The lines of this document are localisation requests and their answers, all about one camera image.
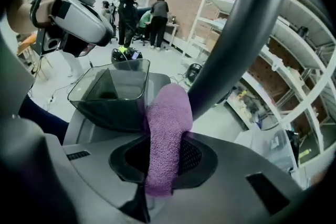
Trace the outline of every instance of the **transparent container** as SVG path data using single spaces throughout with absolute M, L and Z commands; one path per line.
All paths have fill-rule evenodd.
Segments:
M 93 67 L 68 95 L 70 103 L 97 126 L 141 132 L 150 62 L 129 60 Z

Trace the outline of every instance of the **black slot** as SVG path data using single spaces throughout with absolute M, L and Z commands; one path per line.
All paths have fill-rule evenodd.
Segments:
M 262 173 L 249 175 L 246 179 L 271 215 L 289 204 L 289 200 Z
M 76 152 L 76 153 L 72 153 L 67 155 L 69 161 L 73 161 L 74 159 L 79 159 L 79 158 L 83 158 L 86 156 L 91 155 L 89 152 L 87 151 L 80 151 L 80 152 Z

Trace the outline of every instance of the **white shelving unit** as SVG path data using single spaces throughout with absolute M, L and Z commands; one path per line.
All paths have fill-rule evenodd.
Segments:
M 235 0 L 201 1 L 187 40 L 187 46 L 182 54 L 182 62 L 197 62 L 197 59 L 186 57 L 186 52 L 190 44 L 200 47 L 200 54 L 204 51 L 209 52 L 205 44 L 194 40 L 194 32 L 197 22 L 206 23 L 219 31 L 223 29 L 223 25 L 217 21 L 201 17 L 202 8 L 205 3 L 209 1 L 211 1 L 220 10 L 220 12 L 227 15 L 230 14 L 235 4 Z M 303 39 L 293 30 L 298 29 L 301 26 L 308 27 L 309 29 L 309 36 L 306 39 Z M 296 180 L 298 180 L 298 174 L 300 174 L 300 181 L 302 182 L 304 181 L 304 179 L 302 179 L 303 174 L 306 178 L 309 178 L 313 176 L 314 173 L 319 172 L 319 170 L 321 171 L 327 165 L 328 158 L 326 158 L 326 156 L 330 156 L 330 150 L 324 149 L 320 123 L 311 104 L 319 95 L 321 95 L 324 102 L 327 104 L 327 110 L 332 110 L 332 116 L 334 120 L 336 120 L 336 89 L 331 79 L 336 67 L 336 50 L 334 49 L 336 40 L 322 20 L 298 0 L 283 0 L 280 15 L 272 30 L 271 37 L 285 47 L 305 70 L 314 70 L 314 72 L 318 74 L 318 76 L 314 77 L 314 88 L 306 94 L 296 78 L 286 68 L 282 60 L 272 54 L 266 45 L 262 48 L 260 56 L 272 66 L 273 71 L 279 73 L 300 101 L 299 105 L 285 116 L 281 116 L 280 110 L 272 102 L 272 99 L 269 97 L 267 92 L 250 74 L 245 73 L 243 75 L 243 79 L 255 89 L 264 102 L 269 106 L 280 126 L 289 126 L 290 123 L 301 113 L 304 112 L 306 114 L 312 130 L 314 130 L 316 134 L 320 153 L 313 159 L 309 160 L 306 164 L 299 166 L 299 169 L 304 169 L 305 172 L 300 170 L 299 173 L 294 173 L 296 175 Z M 325 61 L 327 64 L 323 62 L 316 53 L 316 50 L 324 44 L 332 45 L 329 45 L 328 47 L 328 59 Z M 234 104 L 231 104 L 232 102 L 230 103 L 230 101 L 228 101 L 228 103 L 234 108 Z M 336 142 L 331 145 L 330 148 L 336 148 Z

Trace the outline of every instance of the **microfiber cloth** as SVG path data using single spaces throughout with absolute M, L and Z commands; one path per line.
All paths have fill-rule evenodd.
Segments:
M 151 149 L 145 192 L 169 196 L 177 177 L 181 138 L 193 126 L 189 98 L 185 90 L 171 83 L 164 86 L 146 111 L 151 131 Z

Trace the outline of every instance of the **green shirt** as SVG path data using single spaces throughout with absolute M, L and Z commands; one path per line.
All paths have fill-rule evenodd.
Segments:
M 145 12 L 142 16 L 141 19 L 139 21 L 139 27 L 141 28 L 146 28 L 146 24 L 147 22 L 149 22 L 151 19 L 151 11 L 147 11 Z

